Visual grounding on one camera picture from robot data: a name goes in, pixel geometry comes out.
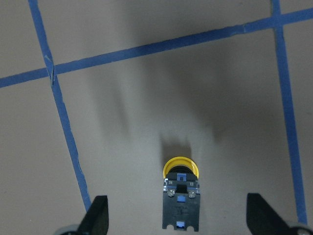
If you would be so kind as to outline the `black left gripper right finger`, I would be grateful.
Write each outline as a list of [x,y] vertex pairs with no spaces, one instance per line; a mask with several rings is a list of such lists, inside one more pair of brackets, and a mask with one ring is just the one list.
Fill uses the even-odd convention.
[[288,224],[258,193],[248,193],[246,224],[252,235],[291,235]]

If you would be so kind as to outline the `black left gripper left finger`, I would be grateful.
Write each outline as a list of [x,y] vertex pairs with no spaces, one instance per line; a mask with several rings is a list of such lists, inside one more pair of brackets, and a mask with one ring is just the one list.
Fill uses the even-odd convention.
[[106,235],[109,230],[108,197],[96,196],[80,223],[79,235]]

